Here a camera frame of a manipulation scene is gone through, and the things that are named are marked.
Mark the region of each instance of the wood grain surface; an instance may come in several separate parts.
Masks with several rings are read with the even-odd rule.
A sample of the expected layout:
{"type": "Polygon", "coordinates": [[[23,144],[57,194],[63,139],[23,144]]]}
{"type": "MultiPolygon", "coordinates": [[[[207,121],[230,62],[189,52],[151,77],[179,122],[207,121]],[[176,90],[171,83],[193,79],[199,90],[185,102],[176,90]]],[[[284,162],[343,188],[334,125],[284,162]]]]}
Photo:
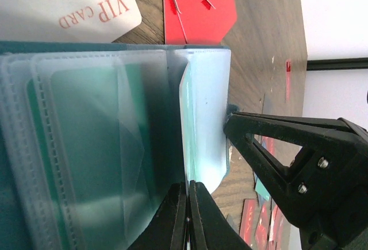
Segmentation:
{"type": "MultiPolygon", "coordinates": [[[[142,24],[117,42],[163,44],[163,0],[136,1],[142,24]]],[[[237,22],[221,42],[232,51],[229,102],[237,104],[242,111],[261,113],[266,95],[272,101],[272,114],[301,116],[306,45],[300,0],[235,1],[237,22]],[[285,98],[287,59],[292,61],[288,101],[285,98]]],[[[283,164],[289,165],[297,151],[297,146],[275,142],[275,156],[283,164]]],[[[222,213],[230,214],[239,226],[244,199],[256,198],[254,178],[235,149],[230,165],[229,174],[212,196],[222,213]]],[[[289,228],[288,225],[284,228],[282,249],[288,249],[289,228]]]]}

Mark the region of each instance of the clamp jaw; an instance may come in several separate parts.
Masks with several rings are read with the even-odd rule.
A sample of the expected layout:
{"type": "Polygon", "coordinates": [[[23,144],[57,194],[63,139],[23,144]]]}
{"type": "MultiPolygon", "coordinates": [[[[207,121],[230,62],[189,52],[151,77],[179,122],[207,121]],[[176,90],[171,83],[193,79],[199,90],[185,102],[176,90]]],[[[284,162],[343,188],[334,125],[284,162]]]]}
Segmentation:
{"type": "Polygon", "coordinates": [[[367,249],[368,134],[345,119],[234,112],[225,134],[299,227],[302,249],[367,249]],[[254,135],[302,146],[283,166],[254,135]]]}
{"type": "Polygon", "coordinates": [[[146,230],[129,250],[251,250],[229,226],[201,182],[191,181],[189,196],[185,183],[171,185],[146,230]]]}
{"type": "MultiPolygon", "coordinates": [[[[232,112],[224,132],[300,229],[303,250],[367,249],[368,133],[345,119],[328,120],[232,112]],[[283,166],[254,135],[302,146],[283,166]]],[[[171,186],[134,249],[250,247],[233,231],[202,183],[171,186]]]]}

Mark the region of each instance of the red object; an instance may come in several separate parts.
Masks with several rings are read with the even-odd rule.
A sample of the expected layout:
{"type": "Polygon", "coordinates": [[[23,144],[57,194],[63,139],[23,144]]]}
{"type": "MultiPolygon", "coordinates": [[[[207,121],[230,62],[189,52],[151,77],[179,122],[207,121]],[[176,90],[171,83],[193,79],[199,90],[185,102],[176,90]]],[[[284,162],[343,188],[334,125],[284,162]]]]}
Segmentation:
{"type": "Polygon", "coordinates": [[[166,44],[219,44],[236,22],[235,0],[208,0],[215,8],[206,0],[176,1],[181,14],[174,0],[164,0],[166,44]]]}
{"type": "Polygon", "coordinates": [[[255,242],[257,244],[258,250],[267,250],[267,235],[269,233],[269,215],[267,212],[267,204],[265,202],[260,211],[259,220],[257,223],[257,228],[255,230],[255,242]]]}
{"type": "Polygon", "coordinates": [[[286,72],[290,72],[292,70],[292,61],[288,59],[286,61],[286,72]]]}
{"type": "Polygon", "coordinates": [[[286,61],[286,82],[285,82],[285,98],[286,101],[290,99],[290,87],[291,87],[291,71],[292,71],[292,61],[288,59],[286,61]]]}
{"type": "Polygon", "coordinates": [[[256,199],[244,200],[243,214],[241,215],[241,224],[239,236],[248,244],[252,243],[252,226],[254,219],[254,210],[256,206],[256,199]]]}

